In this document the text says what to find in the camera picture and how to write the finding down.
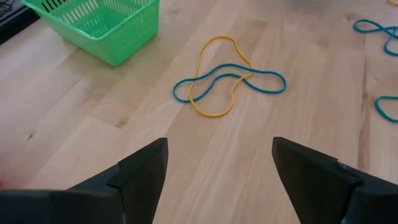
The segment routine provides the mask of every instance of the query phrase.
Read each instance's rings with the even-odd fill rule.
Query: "green plastic basket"
[[[22,0],[59,35],[117,66],[153,37],[159,0]]]

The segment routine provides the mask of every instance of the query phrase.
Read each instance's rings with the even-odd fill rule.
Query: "blue rubber band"
[[[380,100],[398,100],[398,96],[380,96],[375,102],[374,102],[374,107],[376,107],[377,112],[383,118],[386,118],[390,122],[398,123],[398,119],[390,117],[380,106]]]
[[[261,93],[270,93],[270,94],[278,94],[278,93],[282,93],[283,91],[286,90],[286,87],[287,87],[286,79],[285,79],[281,74],[279,74],[279,73],[277,73],[277,72],[268,71],[268,70],[258,70],[258,69],[254,69],[254,68],[245,67],[245,66],[243,66],[243,65],[238,65],[238,64],[235,64],[235,63],[224,63],[224,64],[221,64],[221,65],[219,65],[219,66],[213,68],[213,69],[210,70],[208,73],[206,73],[206,74],[204,74],[204,75],[202,75],[202,76],[195,77],[195,78],[186,78],[186,79],[183,79],[183,80],[177,82],[177,83],[175,84],[175,86],[173,87],[173,96],[174,96],[174,98],[175,98],[176,100],[178,100],[179,102],[181,102],[181,103],[189,103],[189,102],[190,102],[189,99],[181,99],[180,97],[177,96],[177,94],[176,94],[177,88],[178,88],[181,84],[186,83],[186,82],[194,82],[194,81],[202,80],[202,79],[204,79],[204,78],[210,76],[211,74],[215,73],[217,70],[219,70],[219,69],[221,69],[221,68],[225,68],[225,67],[240,68],[240,69],[242,69],[242,70],[249,71],[249,72],[252,72],[252,73],[259,73],[259,74],[266,74],[266,75],[275,75],[275,76],[277,76],[278,78],[280,78],[280,80],[282,81],[283,87],[282,87],[280,90],[267,90],[267,89],[259,88],[259,87],[257,87],[256,85],[253,85],[252,83],[250,83],[250,82],[249,82],[248,80],[246,80],[246,79],[243,80],[243,82],[244,82],[248,87],[250,87],[250,88],[252,88],[253,90],[256,90],[256,91],[258,91],[258,92],[261,92]],[[238,75],[238,74],[235,74],[235,73],[224,73],[224,74],[218,75],[216,78],[213,79],[212,83],[210,83],[209,87],[208,87],[201,95],[195,97],[193,100],[194,100],[194,101],[198,101],[198,100],[202,99],[204,96],[206,96],[206,94],[213,88],[213,86],[214,86],[214,84],[217,82],[217,80],[219,80],[220,78],[223,78],[223,77],[241,78],[242,76],[241,76],[241,75]]]
[[[366,30],[366,29],[361,29],[361,28],[358,27],[358,24],[361,23],[361,22],[365,22],[365,23],[368,23],[368,24],[372,24],[372,25],[376,26],[377,28],[376,28],[376,29],[368,29],[368,30]],[[391,55],[391,56],[398,56],[398,53],[397,53],[397,52],[392,52],[391,50],[388,49],[388,44],[389,44],[389,42],[390,42],[392,39],[398,39],[398,35],[396,35],[396,30],[398,29],[398,26],[384,27],[384,26],[382,26],[382,25],[380,25],[380,24],[378,24],[377,22],[374,22],[374,21],[372,21],[372,20],[369,20],[369,19],[360,19],[360,20],[358,20],[358,21],[356,21],[356,22],[354,23],[354,26],[353,26],[353,27],[354,27],[354,30],[355,30],[355,31],[360,32],[360,33],[362,33],[362,34],[368,34],[368,33],[373,33],[373,32],[380,32],[380,31],[385,32],[386,34],[388,34],[388,35],[390,36],[390,38],[389,38],[389,39],[387,40],[387,42],[384,44],[384,47],[383,47],[384,51],[385,51],[387,54]]]

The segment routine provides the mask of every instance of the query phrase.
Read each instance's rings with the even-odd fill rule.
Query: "yellow rubber band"
[[[247,58],[243,55],[242,51],[239,49],[238,43],[236,42],[235,39],[233,39],[232,37],[227,36],[227,35],[219,35],[219,36],[216,36],[216,37],[212,37],[212,38],[211,38],[210,40],[208,40],[208,41],[203,45],[203,47],[201,48],[200,53],[199,53],[199,55],[198,55],[198,64],[197,64],[197,68],[196,68],[196,70],[195,70],[195,77],[197,77],[197,76],[198,76],[198,73],[199,73],[200,59],[201,59],[201,55],[202,55],[203,51],[205,50],[205,48],[206,48],[210,43],[212,43],[214,40],[217,40],[217,39],[226,39],[226,40],[232,41],[232,42],[234,43],[235,49],[236,49],[236,51],[238,52],[239,56],[244,60],[244,62],[246,62],[246,63],[249,65],[250,68],[253,68],[252,63],[249,61],[249,59],[247,59]],[[209,117],[209,118],[217,118],[217,117],[220,117],[220,116],[224,116],[224,115],[226,115],[226,114],[232,109],[232,107],[233,107],[233,105],[234,105],[234,102],[235,102],[235,95],[234,95],[234,92],[235,92],[235,89],[236,89],[238,83],[239,83],[240,81],[244,80],[245,78],[251,77],[252,75],[253,75],[253,73],[250,73],[250,74],[245,75],[245,76],[242,76],[241,78],[239,78],[239,79],[236,80],[236,82],[235,82],[234,85],[232,86],[232,90],[231,90],[231,102],[229,103],[228,108],[227,108],[224,112],[222,112],[222,113],[219,113],[219,114],[210,114],[210,113],[204,112],[203,110],[201,110],[201,109],[198,107],[198,105],[193,101],[193,97],[192,97],[192,88],[193,88],[193,86],[195,85],[195,82],[192,82],[192,84],[189,86],[189,89],[188,89],[188,98],[189,98],[189,101],[191,102],[191,105],[192,105],[200,114],[202,114],[203,116],[206,116],[206,117]]]
[[[394,2],[393,0],[388,0],[388,2],[395,7],[398,7],[398,2]]]

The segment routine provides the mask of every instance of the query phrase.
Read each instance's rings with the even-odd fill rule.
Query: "wood grain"
[[[377,0],[161,0],[158,35],[117,68],[40,20],[0,46],[0,181],[65,189],[166,136],[155,223],[298,223],[271,157],[272,138],[283,136],[398,184],[398,130],[373,107],[398,95],[398,63],[382,50],[386,35],[352,29],[361,18],[397,25],[398,9]],[[193,76],[201,45],[224,34],[288,88],[265,95],[240,85],[232,111],[209,119],[171,90]],[[243,63],[218,40],[200,71],[226,62]],[[234,81],[218,82],[200,107],[223,111]],[[251,81],[280,87],[266,75]],[[397,102],[382,106],[398,117]]]

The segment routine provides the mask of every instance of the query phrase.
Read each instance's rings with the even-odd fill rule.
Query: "wooden table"
[[[361,18],[398,25],[398,8],[380,0],[161,0],[159,34],[117,68],[40,20],[0,46],[0,180],[65,189],[166,136],[155,223],[298,223],[271,157],[272,138],[283,136],[398,183],[398,129],[373,105],[398,94],[398,58],[382,50],[387,35],[353,31]],[[233,110],[216,119],[175,101],[173,85],[193,76],[201,45],[220,34],[235,37],[257,68],[285,75],[287,91],[240,85]],[[217,41],[201,71],[225,62],[243,63],[230,42]],[[251,80],[280,87],[272,77]],[[234,81],[217,83],[199,105],[223,111]],[[383,106],[398,116],[397,103]]]

